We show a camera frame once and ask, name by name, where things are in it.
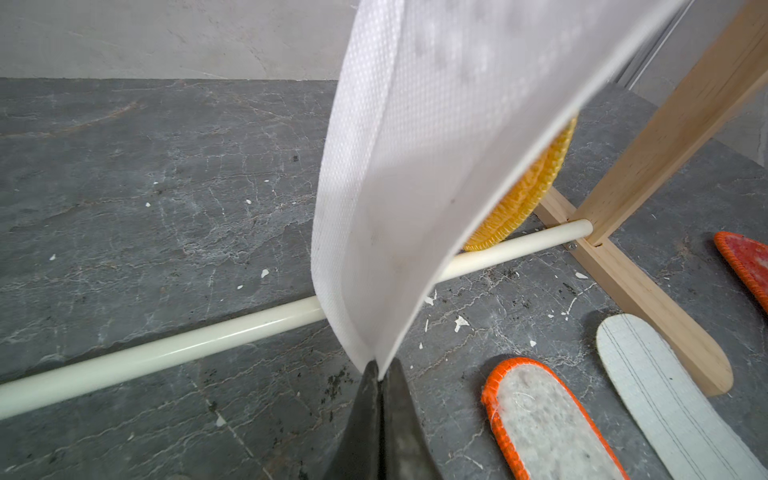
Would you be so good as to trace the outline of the grey striped insole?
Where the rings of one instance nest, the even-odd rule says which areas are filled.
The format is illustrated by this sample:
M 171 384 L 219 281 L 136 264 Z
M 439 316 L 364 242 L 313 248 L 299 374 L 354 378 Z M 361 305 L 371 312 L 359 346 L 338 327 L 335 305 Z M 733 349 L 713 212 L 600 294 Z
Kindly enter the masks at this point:
M 674 479 L 765 479 L 663 337 L 631 314 L 605 319 L 596 347 L 609 379 Z

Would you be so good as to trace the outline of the red orange-edged insole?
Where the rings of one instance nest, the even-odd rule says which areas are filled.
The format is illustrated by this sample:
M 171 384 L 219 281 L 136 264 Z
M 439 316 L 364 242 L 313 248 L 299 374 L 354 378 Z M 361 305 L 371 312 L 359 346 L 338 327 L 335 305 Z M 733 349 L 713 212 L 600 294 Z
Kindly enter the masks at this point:
M 714 242 L 732 270 L 767 311 L 767 245 L 726 231 L 717 232 Z

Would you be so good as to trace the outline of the grey felt orange-edged insole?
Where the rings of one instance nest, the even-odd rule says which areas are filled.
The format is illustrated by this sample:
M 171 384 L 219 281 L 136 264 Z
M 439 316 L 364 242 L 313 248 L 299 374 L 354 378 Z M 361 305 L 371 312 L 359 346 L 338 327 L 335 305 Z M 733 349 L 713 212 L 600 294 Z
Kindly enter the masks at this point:
M 516 479 L 626 479 L 571 390 L 546 365 L 517 357 L 489 374 L 481 402 Z

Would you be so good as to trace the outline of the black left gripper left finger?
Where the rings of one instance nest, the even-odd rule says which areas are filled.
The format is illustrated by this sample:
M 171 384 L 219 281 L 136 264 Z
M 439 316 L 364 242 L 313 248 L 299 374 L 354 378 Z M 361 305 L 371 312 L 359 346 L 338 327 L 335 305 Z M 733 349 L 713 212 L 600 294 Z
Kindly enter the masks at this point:
M 364 370 L 340 445 L 324 479 L 378 479 L 380 474 L 381 392 L 379 370 Z

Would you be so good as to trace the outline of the white foam insole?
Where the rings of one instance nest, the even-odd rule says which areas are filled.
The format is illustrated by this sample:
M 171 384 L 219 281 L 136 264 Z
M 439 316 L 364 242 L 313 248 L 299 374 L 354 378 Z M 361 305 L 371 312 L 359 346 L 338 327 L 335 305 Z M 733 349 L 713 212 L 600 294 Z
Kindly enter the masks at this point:
M 316 296 L 386 370 L 453 256 L 676 1 L 363 1 L 321 161 Z

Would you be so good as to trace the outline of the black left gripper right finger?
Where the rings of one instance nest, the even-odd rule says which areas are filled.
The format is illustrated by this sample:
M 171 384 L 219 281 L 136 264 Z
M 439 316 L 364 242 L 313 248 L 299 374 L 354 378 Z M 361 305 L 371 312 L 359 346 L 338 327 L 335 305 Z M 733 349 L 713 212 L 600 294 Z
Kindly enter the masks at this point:
M 383 379 L 383 478 L 442 479 L 398 359 Z

